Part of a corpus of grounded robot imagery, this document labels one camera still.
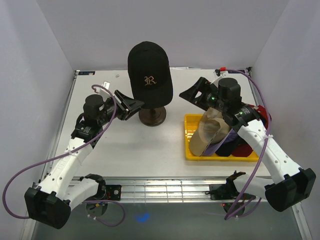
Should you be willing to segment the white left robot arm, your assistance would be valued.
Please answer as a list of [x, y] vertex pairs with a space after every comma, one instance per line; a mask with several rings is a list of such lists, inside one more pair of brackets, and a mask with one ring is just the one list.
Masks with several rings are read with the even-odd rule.
[[103, 203], [107, 199], [106, 181], [98, 174], [90, 173], [81, 177], [73, 187], [69, 186], [70, 182], [113, 119], [126, 121], [143, 104], [118, 90], [114, 94], [101, 90], [86, 97], [83, 112], [76, 120], [63, 156], [58, 158], [47, 177], [36, 188], [30, 187], [24, 194], [31, 219], [61, 229], [71, 211], [81, 203]]

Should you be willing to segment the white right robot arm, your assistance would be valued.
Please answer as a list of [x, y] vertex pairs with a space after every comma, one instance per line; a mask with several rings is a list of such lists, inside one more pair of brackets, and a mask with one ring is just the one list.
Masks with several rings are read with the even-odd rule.
[[311, 168], [303, 169], [282, 150], [266, 130], [258, 112], [243, 103], [241, 86], [236, 79], [225, 77], [215, 85], [200, 77], [179, 97], [205, 111], [209, 108], [220, 111], [226, 124], [249, 144], [270, 174], [270, 179], [264, 179], [254, 173], [236, 172], [214, 193], [224, 193], [232, 199], [247, 193], [267, 200], [278, 212], [309, 197], [316, 180], [315, 172]]

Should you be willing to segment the beige R baseball cap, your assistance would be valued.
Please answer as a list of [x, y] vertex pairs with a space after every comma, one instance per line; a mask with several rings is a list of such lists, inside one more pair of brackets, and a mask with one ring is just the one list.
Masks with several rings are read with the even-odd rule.
[[230, 130], [232, 128], [225, 122], [222, 113], [210, 107], [202, 115], [188, 148], [193, 155], [202, 157], [209, 144], [220, 142]]

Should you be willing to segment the black R baseball cap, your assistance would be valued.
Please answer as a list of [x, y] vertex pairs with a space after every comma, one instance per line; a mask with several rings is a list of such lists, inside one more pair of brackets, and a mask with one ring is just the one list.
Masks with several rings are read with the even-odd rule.
[[127, 71], [133, 98], [144, 102], [144, 109], [168, 105], [173, 99], [173, 82], [165, 50], [143, 41], [128, 54]]

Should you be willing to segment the purple LA baseball cap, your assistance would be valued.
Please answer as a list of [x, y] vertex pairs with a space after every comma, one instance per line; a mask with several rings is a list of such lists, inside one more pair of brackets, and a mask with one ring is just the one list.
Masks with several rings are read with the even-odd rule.
[[232, 129], [229, 133], [218, 143], [210, 143], [203, 152], [203, 156], [213, 155], [223, 144], [228, 144], [234, 141], [238, 137], [238, 134]]

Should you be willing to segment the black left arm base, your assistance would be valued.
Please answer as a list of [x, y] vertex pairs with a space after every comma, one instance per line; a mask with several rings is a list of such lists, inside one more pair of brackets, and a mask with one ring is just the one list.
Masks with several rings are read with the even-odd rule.
[[103, 200], [120, 201], [122, 186], [120, 184], [109, 184], [102, 187]]

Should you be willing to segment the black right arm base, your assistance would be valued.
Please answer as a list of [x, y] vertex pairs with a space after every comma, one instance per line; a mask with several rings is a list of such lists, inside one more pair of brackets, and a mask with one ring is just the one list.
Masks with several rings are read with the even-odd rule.
[[211, 200], [232, 200], [236, 196], [236, 192], [228, 184], [210, 184], [209, 190], [204, 192], [210, 195]]

